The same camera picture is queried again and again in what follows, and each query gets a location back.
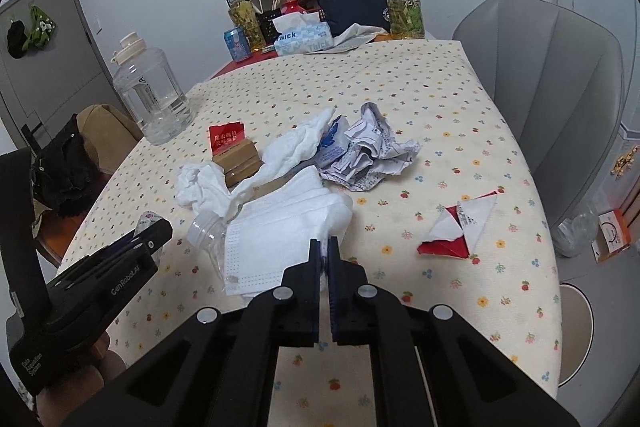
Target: grey chair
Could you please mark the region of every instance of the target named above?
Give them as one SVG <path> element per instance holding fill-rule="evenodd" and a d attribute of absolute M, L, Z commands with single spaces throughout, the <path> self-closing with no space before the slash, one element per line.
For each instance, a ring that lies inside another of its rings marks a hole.
<path fill-rule="evenodd" d="M 486 0 L 453 38 L 518 141 L 549 225 L 558 225 L 616 137 L 628 89 L 620 43 L 541 0 Z"/>

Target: plastic bottle cap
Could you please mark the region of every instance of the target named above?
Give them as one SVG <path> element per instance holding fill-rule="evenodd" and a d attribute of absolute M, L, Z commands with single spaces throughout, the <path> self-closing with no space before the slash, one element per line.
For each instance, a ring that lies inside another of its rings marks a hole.
<path fill-rule="evenodd" d="M 120 47 L 122 49 L 113 53 L 111 62 L 115 62 L 121 66 L 127 60 L 134 55 L 137 55 L 146 50 L 146 42 L 141 39 L 136 32 L 131 32 L 120 41 Z"/>
<path fill-rule="evenodd" d="M 209 233 L 219 233 L 219 229 L 214 230 L 214 226 L 220 227 L 222 223 L 223 219 L 218 214 L 204 210 L 191 223 L 185 239 L 199 250 L 206 249 Z"/>

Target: soda can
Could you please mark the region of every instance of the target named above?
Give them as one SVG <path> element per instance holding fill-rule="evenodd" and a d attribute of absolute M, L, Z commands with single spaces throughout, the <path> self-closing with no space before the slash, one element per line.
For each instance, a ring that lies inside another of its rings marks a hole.
<path fill-rule="evenodd" d="M 226 47 L 234 62 L 241 62 L 251 57 L 251 47 L 246 39 L 244 30 L 238 26 L 225 32 Z"/>

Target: round table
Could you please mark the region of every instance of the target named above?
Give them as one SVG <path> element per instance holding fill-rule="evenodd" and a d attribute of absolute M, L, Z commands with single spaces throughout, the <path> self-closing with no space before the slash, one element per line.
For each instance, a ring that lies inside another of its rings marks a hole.
<path fill-rule="evenodd" d="M 208 128 L 242 120 L 258 150 L 327 105 L 354 123 L 375 102 L 398 140 L 422 145 L 417 160 L 353 198 L 340 251 L 369 281 L 407 305 L 447 303 L 551 396 L 558 389 L 561 307 L 545 214 L 508 126 L 482 90 L 459 42 L 391 41 L 348 55 L 294 55 L 254 64 L 198 84 L 189 98 L 194 123 L 164 146 L 142 140 L 100 195 L 67 251 L 61 270 L 132 230 L 153 210 L 174 237 L 159 271 L 109 328 L 129 364 L 203 306 L 242 306 L 226 296 L 209 257 L 185 236 L 192 210 L 175 203 L 181 165 L 210 159 Z M 328 183 L 332 190 L 343 190 Z M 418 255 L 445 206 L 498 195 L 469 259 Z M 331 342 L 326 296 L 320 343 L 280 350 L 270 425 L 370 426 L 375 423 L 366 347 Z"/>

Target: green cloth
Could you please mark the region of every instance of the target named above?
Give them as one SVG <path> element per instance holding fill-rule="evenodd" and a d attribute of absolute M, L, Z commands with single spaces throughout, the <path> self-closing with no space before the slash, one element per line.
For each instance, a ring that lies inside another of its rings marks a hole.
<path fill-rule="evenodd" d="M 53 20 L 37 6 L 32 6 L 30 12 L 33 18 L 33 29 L 22 45 L 23 51 L 26 51 L 29 46 L 36 46 L 41 50 L 49 42 L 52 31 L 56 29 Z"/>

